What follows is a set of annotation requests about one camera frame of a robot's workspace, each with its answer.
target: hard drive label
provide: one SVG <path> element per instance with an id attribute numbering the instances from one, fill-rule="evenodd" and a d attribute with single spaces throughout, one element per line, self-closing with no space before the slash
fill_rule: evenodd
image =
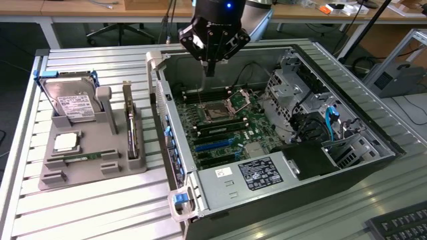
<path id="1" fill-rule="evenodd" d="M 249 190 L 265 188 L 283 182 L 273 161 L 269 157 L 239 164 L 240 172 Z"/>
<path id="2" fill-rule="evenodd" d="M 59 104 L 69 119 L 93 117 L 93 108 L 88 95 L 59 96 Z"/>

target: black keyboard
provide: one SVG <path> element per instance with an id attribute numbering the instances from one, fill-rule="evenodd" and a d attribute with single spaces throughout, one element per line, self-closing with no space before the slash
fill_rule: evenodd
<path id="1" fill-rule="evenodd" d="M 427 201 L 366 222 L 376 240 L 427 240 Z"/>

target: slotted metal surface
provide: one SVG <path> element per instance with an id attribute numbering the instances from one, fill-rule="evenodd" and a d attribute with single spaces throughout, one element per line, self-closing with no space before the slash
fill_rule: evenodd
<path id="1" fill-rule="evenodd" d="M 279 43 L 299 44 L 408 154 L 350 190 L 215 239 L 367 240 L 368 218 L 426 200 L 426 141 L 316 43 L 307 39 L 263 41 L 267 45 Z M 3 211 L 1 216 L 1 239 L 181 239 L 181 229 L 171 219 L 167 203 L 169 188 L 149 109 L 144 63 L 145 52 L 179 48 L 179 45 L 148 45 L 64 49 L 51 51 L 48 58 L 40 59 L 41 71 L 96 69 L 100 84 L 111 86 L 115 109 L 123 106 L 120 84 L 123 80 L 132 81 L 136 106 L 143 108 L 148 171 L 40 192 L 37 183 L 52 107 L 39 88 L 29 84 L 31 101 L 23 106 L 27 114 L 21 113 L 28 124 L 17 141 L 21 151 L 8 159 L 17 168 L 11 176 L 15 184 L 1 186 L 1 194 L 9 193 L 8 212 Z"/>

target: floor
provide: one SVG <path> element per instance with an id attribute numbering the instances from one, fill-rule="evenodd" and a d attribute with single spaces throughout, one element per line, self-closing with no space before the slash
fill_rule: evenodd
<path id="1" fill-rule="evenodd" d="M 271 23 L 264 33 L 264 39 L 292 39 L 310 38 L 319 42 L 328 51 L 334 50 L 342 32 L 339 25 L 323 26 L 320 24 L 285 24 L 283 31 L 276 31 L 277 24 Z M 64 48 L 91 47 L 85 38 L 84 25 L 81 23 L 56 23 L 55 25 L 59 39 Z M 89 31 L 103 28 L 101 23 L 89 23 Z M 160 23 L 144 24 L 144 30 L 153 36 L 159 36 Z M 107 32 L 101 36 L 93 37 L 99 47 L 117 45 L 117 32 Z M 172 43 L 177 42 L 176 34 L 172 35 Z M 132 32 L 125 32 L 123 45 L 145 45 L 149 40 Z M 20 116 L 21 104 L 25 95 L 28 80 L 31 79 L 29 70 L 33 63 L 36 49 L 49 48 L 40 26 L 36 23 L 0 23 L 0 72 L 3 73 L 0 87 L 0 130 L 5 132 L 4 140 L 0 142 L 0 179 L 7 165 L 8 156 L 16 124 Z M 348 63 L 368 53 L 359 47 L 348 59 Z"/>

